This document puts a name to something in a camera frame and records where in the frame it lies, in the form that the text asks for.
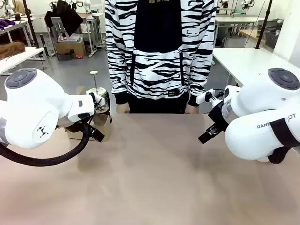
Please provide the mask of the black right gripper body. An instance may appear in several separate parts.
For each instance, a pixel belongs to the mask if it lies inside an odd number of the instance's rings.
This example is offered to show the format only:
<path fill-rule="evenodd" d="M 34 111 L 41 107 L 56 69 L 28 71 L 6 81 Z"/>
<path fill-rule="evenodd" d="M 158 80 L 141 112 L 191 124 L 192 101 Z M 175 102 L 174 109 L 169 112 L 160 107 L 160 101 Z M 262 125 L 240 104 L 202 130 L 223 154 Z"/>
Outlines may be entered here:
<path fill-rule="evenodd" d="M 225 131 L 229 125 L 222 115 L 223 105 L 224 103 L 218 103 L 208 114 L 210 119 L 214 122 L 213 126 L 217 131 Z"/>

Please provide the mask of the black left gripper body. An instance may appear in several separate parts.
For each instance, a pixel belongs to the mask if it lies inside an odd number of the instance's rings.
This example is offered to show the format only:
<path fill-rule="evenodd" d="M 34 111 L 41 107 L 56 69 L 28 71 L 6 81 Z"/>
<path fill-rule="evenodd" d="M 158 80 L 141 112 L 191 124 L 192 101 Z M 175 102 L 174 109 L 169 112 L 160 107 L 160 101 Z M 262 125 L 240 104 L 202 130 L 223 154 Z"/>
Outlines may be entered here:
<path fill-rule="evenodd" d="M 91 125 L 89 124 L 89 118 L 79 120 L 74 124 L 72 124 L 71 126 L 67 127 L 67 131 L 70 131 L 72 133 L 75 132 L 85 133 L 86 131 L 90 131 L 90 130 L 91 130 Z"/>

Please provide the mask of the person's right hand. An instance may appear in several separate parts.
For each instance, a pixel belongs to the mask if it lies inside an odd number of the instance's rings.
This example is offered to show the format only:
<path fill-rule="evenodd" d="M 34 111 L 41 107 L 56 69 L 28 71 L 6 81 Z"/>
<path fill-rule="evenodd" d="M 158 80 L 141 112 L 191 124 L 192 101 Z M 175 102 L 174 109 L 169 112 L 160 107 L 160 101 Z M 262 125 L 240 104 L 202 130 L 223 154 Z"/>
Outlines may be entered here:
<path fill-rule="evenodd" d="M 116 112 L 120 114 L 130 113 L 130 106 L 128 103 L 125 104 L 117 104 Z"/>

